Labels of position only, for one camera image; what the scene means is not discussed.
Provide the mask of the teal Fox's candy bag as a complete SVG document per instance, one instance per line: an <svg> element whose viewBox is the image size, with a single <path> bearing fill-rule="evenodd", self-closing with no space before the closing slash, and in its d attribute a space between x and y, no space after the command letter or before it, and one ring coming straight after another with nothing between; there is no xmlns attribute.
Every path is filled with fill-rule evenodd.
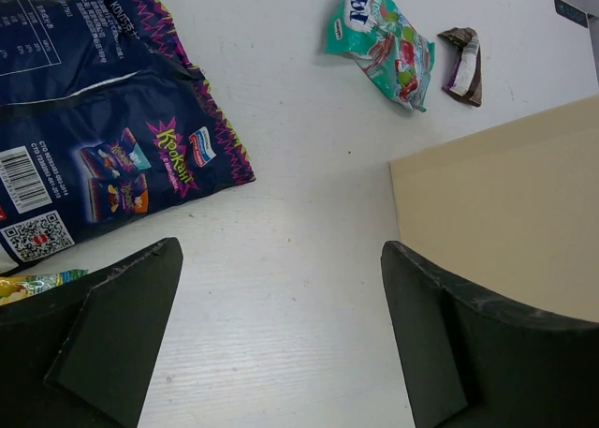
<svg viewBox="0 0 599 428"><path fill-rule="evenodd" d="M424 112L435 44L392 0L341 0L329 19L325 53L351 56L388 99Z"/></svg>

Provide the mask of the dark blue purple snack bag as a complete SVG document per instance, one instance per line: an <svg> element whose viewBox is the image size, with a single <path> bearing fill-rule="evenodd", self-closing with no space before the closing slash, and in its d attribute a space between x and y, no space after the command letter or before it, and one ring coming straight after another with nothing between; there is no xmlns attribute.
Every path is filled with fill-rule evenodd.
<svg viewBox="0 0 599 428"><path fill-rule="evenodd" d="M251 183L160 0L1 0L1 270Z"/></svg>

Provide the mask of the yellow green snack packet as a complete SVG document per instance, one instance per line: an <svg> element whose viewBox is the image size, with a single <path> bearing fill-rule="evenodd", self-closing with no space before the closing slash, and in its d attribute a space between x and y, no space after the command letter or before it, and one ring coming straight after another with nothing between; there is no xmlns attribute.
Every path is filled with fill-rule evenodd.
<svg viewBox="0 0 599 428"><path fill-rule="evenodd" d="M87 269L74 269L60 273L29 274L0 279L0 305L7 305L36 296L61 285L77 281L87 275Z"/></svg>

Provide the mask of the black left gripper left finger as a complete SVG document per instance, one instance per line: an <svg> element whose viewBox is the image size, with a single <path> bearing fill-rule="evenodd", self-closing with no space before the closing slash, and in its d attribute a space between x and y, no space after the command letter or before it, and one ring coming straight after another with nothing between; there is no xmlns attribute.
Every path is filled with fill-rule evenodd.
<svg viewBox="0 0 599 428"><path fill-rule="evenodd" d="M182 266L165 238L2 306L2 426L137 426Z"/></svg>

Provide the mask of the beige paper bag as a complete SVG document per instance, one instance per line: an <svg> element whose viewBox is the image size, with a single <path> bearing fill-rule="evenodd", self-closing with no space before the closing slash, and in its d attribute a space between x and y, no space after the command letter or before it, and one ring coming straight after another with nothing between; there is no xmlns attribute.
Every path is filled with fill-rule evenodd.
<svg viewBox="0 0 599 428"><path fill-rule="evenodd" d="M401 241L510 299L598 318L598 100L390 164Z"/></svg>

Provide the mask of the blue table corner label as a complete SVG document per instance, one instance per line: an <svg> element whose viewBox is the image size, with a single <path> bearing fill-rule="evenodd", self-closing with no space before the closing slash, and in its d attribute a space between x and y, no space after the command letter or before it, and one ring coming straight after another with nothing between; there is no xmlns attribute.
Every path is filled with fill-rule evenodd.
<svg viewBox="0 0 599 428"><path fill-rule="evenodd" d="M588 14L585 11L568 4L563 0L554 0L554 7L558 15L584 28L589 27Z"/></svg>

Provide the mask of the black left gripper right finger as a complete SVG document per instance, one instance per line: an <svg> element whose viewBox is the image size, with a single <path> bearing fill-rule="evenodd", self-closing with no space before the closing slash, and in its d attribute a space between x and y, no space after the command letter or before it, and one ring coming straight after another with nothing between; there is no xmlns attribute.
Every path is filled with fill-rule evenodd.
<svg viewBox="0 0 599 428"><path fill-rule="evenodd" d="M418 427L594 427L598 326L519 303L396 241L381 268Z"/></svg>

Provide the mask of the brown chocolate bar wrapper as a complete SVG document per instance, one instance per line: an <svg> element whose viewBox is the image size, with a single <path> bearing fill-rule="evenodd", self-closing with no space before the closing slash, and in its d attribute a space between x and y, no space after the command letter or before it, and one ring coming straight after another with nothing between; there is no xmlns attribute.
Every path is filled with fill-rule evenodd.
<svg viewBox="0 0 599 428"><path fill-rule="evenodd" d="M475 107L482 105L482 55L478 33L471 27L454 27L438 34L458 53L443 90L453 99Z"/></svg>

